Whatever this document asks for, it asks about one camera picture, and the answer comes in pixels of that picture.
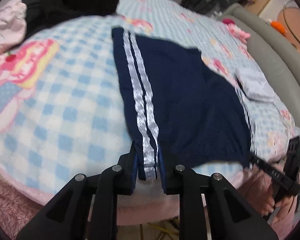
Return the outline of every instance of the red cherry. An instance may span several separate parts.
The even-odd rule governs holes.
[[[9,55],[9,56],[6,57],[6,62],[11,62],[11,61],[13,61],[16,57],[17,57],[17,55],[11,54],[11,55]]]

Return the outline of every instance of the pink fluffy rug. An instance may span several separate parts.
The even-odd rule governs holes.
[[[270,183],[268,176],[263,172],[258,172],[239,189],[239,192],[256,210],[260,210],[264,201],[262,196],[267,192]],[[271,225],[280,240],[284,239],[292,229],[295,207],[296,201],[286,217]],[[12,240],[41,208],[41,205],[0,180],[0,226]]]

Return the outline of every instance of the gingham pattern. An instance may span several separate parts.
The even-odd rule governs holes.
[[[114,26],[196,46],[205,57],[218,58],[233,74],[236,67],[259,69],[238,50],[240,41],[222,23],[170,0],[121,0],[117,12],[146,20],[153,31],[145,33],[120,16],[81,17],[30,39],[54,39],[60,51],[37,81],[35,95],[21,106],[12,127],[0,134],[0,165],[18,182],[55,194],[75,174],[101,173],[129,151],[131,139],[113,58]],[[216,51],[210,39],[226,45],[233,57]],[[267,143],[269,131],[285,136],[286,129],[273,105],[248,100],[246,105],[255,121],[258,155],[268,160],[273,153]],[[214,162],[195,170],[206,175],[221,172],[231,178],[242,166]]]

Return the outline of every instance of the bed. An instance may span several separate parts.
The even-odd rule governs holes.
[[[132,10],[134,17],[108,16],[102,19],[102,23],[100,19],[94,21],[93,17],[75,19],[51,30],[44,30],[29,39],[29,41],[55,39],[59,45],[58,52],[61,52],[54,54],[54,63],[46,66],[47,75],[37,81],[36,91],[20,94],[17,101],[21,104],[15,110],[13,123],[3,127],[3,130],[7,131],[4,138],[0,133],[0,174],[30,199],[44,205],[75,174],[85,173],[91,176],[101,173],[105,168],[116,164],[121,154],[129,151],[131,140],[125,127],[120,93],[109,93],[111,90],[118,90],[111,51],[110,26],[121,25],[145,35],[163,35],[165,38],[176,35],[175,40],[181,41],[182,36],[169,33],[169,29],[164,26],[161,26],[158,32],[154,32],[156,27],[149,22],[159,19],[152,17],[153,5],[158,1],[169,3],[169,6],[175,9],[173,11],[175,16],[189,25],[202,17],[168,0],[148,1],[150,0],[130,0],[130,4],[135,6]],[[130,9],[124,5],[124,1],[121,1],[117,13],[129,15]],[[278,32],[257,16],[245,11],[240,5],[231,6],[222,17],[233,19],[242,30],[251,34],[247,44],[249,54],[289,109],[296,126],[300,128],[300,55],[298,52]],[[84,29],[84,32],[78,32],[78,26]],[[77,34],[81,37],[73,42],[73,37]],[[76,60],[81,63],[74,69]],[[96,60],[101,62],[102,68],[91,73],[93,61]],[[69,78],[72,75],[75,75],[75,81]],[[87,86],[91,80],[95,85]],[[76,88],[70,91],[69,87],[73,86]],[[35,97],[35,94],[32,94],[34,92],[40,93],[40,97]],[[94,96],[94,103],[89,100],[90,95]],[[49,97],[53,97],[52,101],[55,105],[51,104],[51,99],[50,103],[47,103]],[[71,101],[71,98],[80,98],[82,101]],[[92,138],[91,130],[82,122],[77,122],[78,118],[82,117],[76,109],[84,111],[86,116],[91,117],[94,129],[93,140],[97,143],[92,145],[89,143],[88,146],[78,143],[91,141]],[[27,111],[31,111],[30,117],[25,115]],[[51,121],[48,117],[53,112],[55,118]],[[51,137],[57,138],[57,141],[55,144],[49,142],[42,148],[42,142],[47,141],[49,136],[48,132],[61,126],[64,130],[74,128],[75,133],[71,135],[52,133]],[[25,135],[22,138],[18,136],[21,133]],[[87,155],[78,154],[85,147]],[[99,154],[90,156],[90,152]],[[275,161],[282,157],[282,152],[281,154],[263,152],[261,157],[267,161]],[[225,162],[204,164],[195,170],[205,175],[220,172],[237,188],[253,174],[253,171],[242,170],[242,166],[238,163]],[[137,180],[133,196],[120,196],[118,199],[117,224],[138,224],[174,217],[179,213],[178,205],[178,196],[165,195],[160,180]]]

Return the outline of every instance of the white stripe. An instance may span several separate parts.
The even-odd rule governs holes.
[[[154,107],[152,104],[152,97],[153,97],[153,93],[152,93],[152,89],[151,89],[151,84],[149,82],[148,76],[146,74],[146,69],[145,69],[145,65],[143,62],[143,58],[141,56],[141,52],[139,50],[137,41],[136,41],[136,36],[134,33],[130,34],[130,38],[131,38],[131,43],[132,43],[132,47],[134,49],[134,54],[136,56],[136,60],[137,60],[137,64],[138,64],[138,70],[140,73],[140,77],[141,77],[141,81],[143,83],[143,87],[146,91],[146,111],[147,111],[147,124],[149,127],[149,130],[152,133],[152,136],[154,138],[155,144],[157,146],[157,151],[156,151],[156,163],[158,165],[158,135],[159,135],[159,127],[156,124],[155,120],[154,120]]]
[[[147,135],[143,91],[137,75],[137,70],[134,65],[134,59],[131,52],[129,35],[127,30],[124,30],[123,33],[123,46],[127,56],[128,69],[133,89],[133,99],[135,101],[135,110],[137,112],[137,126],[139,132],[142,135],[144,171],[147,179],[155,179],[156,175],[154,169],[154,149],[150,145],[150,138]]]

